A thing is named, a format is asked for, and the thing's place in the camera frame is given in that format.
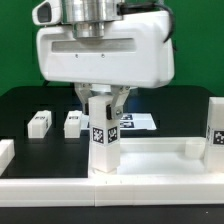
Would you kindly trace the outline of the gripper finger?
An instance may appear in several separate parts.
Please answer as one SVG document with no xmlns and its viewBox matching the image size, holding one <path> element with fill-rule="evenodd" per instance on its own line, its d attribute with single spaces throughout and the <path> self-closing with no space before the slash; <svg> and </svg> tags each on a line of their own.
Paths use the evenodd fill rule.
<svg viewBox="0 0 224 224">
<path fill-rule="evenodd" d="M 74 85 L 75 92 L 82 103 L 83 113 L 85 115 L 89 114 L 88 99 L 93 96 L 91 88 L 92 85 L 88 83 L 76 83 Z"/>
<path fill-rule="evenodd" d="M 112 101 L 107 106 L 107 119 L 119 120 L 123 116 L 123 105 L 129 95 L 129 86 L 111 86 Z"/>
</svg>

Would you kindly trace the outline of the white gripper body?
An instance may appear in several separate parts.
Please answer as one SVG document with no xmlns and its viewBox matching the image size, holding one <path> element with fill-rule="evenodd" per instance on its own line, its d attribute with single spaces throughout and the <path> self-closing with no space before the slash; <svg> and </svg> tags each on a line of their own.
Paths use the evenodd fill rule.
<svg viewBox="0 0 224 224">
<path fill-rule="evenodd" d="M 39 67 L 48 81 L 158 88 L 174 77 L 165 11 L 126 15 L 109 22 L 101 38 L 75 39 L 72 27 L 38 31 Z"/>
</svg>

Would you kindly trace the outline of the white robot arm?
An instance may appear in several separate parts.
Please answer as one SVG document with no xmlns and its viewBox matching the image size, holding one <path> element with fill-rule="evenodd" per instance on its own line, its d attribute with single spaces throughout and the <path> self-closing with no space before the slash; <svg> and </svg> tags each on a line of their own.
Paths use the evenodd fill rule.
<svg viewBox="0 0 224 224">
<path fill-rule="evenodd" d="M 32 19 L 43 77 L 73 83 L 85 113 L 102 85 L 113 96 L 107 115 L 119 119 L 132 87 L 158 88 L 174 76 L 174 15 L 154 0 L 44 0 Z"/>
</svg>

